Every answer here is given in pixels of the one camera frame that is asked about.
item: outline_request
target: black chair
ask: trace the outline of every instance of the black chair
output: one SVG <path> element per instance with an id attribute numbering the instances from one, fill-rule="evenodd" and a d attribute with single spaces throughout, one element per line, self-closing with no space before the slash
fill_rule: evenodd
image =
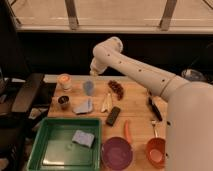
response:
<path id="1" fill-rule="evenodd" d="M 32 106 L 44 86 L 44 74 L 33 73 L 27 65 L 10 17 L 7 1 L 0 0 L 0 159 L 9 161 L 4 170 L 17 171 L 26 136 L 47 112 L 35 120 L 29 119 Z"/>

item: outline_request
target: wooden countertop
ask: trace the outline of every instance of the wooden countertop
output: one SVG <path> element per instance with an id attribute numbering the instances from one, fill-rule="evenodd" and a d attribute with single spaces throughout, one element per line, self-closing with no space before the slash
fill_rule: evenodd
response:
<path id="1" fill-rule="evenodd" d="M 48 113 L 48 117 L 99 117 L 102 120 L 102 142 L 113 136 L 124 137 L 123 128 L 124 122 L 130 120 L 130 132 L 132 136 L 133 161 L 126 169 L 128 171 L 154 171 L 164 169 L 155 169 L 147 160 L 145 156 L 145 146 L 149 139 L 154 137 L 153 128 L 150 120 L 154 118 L 153 113 L 147 106 L 147 92 L 144 87 L 138 83 L 131 81 L 126 77 L 97 77 L 93 79 L 94 93 L 91 97 L 84 93 L 82 84 L 87 81 L 89 77 L 75 77 L 72 80 L 72 89 L 70 91 L 63 91 L 60 85 L 56 86 L 52 104 Z M 113 106 L 121 108 L 121 112 L 113 127 L 105 124 L 107 113 L 101 113 L 101 106 L 103 99 L 106 96 L 109 87 L 107 85 L 109 80 L 116 80 L 124 88 L 124 98 L 117 100 L 116 94 L 112 93 Z M 58 97 L 68 95 L 70 97 L 71 105 L 67 110 L 62 110 L 57 103 Z M 91 98 L 93 101 L 93 112 L 85 115 L 76 115 L 72 112 L 72 108 L 78 106 L 84 100 Z M 163 122 L 156 125 L 158 136 L 165 138 L 166 126 L 166 110 L 167 103 L 161 98 L 155 97 L 154 101 L 158 106 Z M 101 164 L 101 170 L 106 171 L 107 168 Z"/>

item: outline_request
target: paper cup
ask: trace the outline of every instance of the paper cup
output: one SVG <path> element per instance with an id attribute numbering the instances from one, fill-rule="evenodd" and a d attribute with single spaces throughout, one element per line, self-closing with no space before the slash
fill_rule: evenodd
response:
<path id="1" fill-rule="evenodd" d="M 58 76 L 58 83 L 64 91 L 71 90 L 72 82 L 69 74 L 61 74 Z"/>

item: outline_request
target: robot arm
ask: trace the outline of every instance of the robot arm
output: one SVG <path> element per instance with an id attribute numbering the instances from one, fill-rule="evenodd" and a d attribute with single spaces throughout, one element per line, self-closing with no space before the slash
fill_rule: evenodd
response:
<path id="1" fill-rule="evenodd" d="M 148 88 L 154 95 L 168 101 L 174 90 L 187 80 L 162 69 L 139 62 L 122 55 L 122 42 L 112 37 L 93 49 L 94 58 L 91 63 L 91 74 L 102 74 L 108 66 L 116 69 L 134 81 Z"/>
<path id="2" fill-rule="evenodd" d="M 110 66 L 168 102 L 166 171 L 212 171 L 213 86 L 133 60 L 120 53 L 122 47 L 116 37 L 98 44 L 91 74 Z"/>

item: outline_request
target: green plastic bin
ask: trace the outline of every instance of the green plastic bin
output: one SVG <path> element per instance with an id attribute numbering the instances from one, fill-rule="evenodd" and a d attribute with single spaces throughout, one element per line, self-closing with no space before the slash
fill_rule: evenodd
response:
<path id="1" fill-rule="evenodd" d="M 72 142 L 76 130 L 95 136 L 92 147 Z M 101 120 L 98 118 L 45 118 L 38 130 L 28 171 L 100 170 Z"/>

